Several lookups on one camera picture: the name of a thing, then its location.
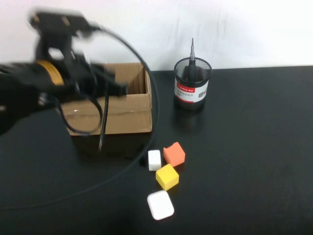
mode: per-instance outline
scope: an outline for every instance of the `black mesh pen holder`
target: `black mesh pen holder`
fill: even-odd
[[[179,60],[175,67],[175,104],[186,110],[198,110],[204,106],[211,65],[203,59]]]

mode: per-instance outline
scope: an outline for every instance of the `white block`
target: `white block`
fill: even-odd
[[[162,167],[160,150],[148,151],[149,170],[159,170]]]
[[[152,193],[147,198],[153,219],[160,220],[174,214],[174,207],[167,191]]]

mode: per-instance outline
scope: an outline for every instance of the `foam cube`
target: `foam cube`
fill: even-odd
[[[164,148],[163,155],[166,162],[173,167],[185,162],[185,152],[178,142],[168,148]]]
[[[149,171],[161,169],[161,153],[160,150],[148,151],[148,165]]]
[[[171,164],[167,164],[160,170],[156,171],[156,181],[161,185],[162,189],[169,190],[179,182],[179,175]]]
[[[174,207],[167,191],[151,193],[147,201],[151,215],[155,220],[164,219],[174,214]]]

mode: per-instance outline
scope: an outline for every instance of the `yellow cube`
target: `yellow cube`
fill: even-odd
[[[171,187],[178,184],[179,175],[171,164],[167,164],[156,171],[156,181],[158,181],[162,189],[169,190]]]

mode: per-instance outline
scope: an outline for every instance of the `orange block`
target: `orange block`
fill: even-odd
[[[163,148],[163,155],[166,162],[171,164],[172,167],[185,162],[185,152],[178,142],[168,148]]]

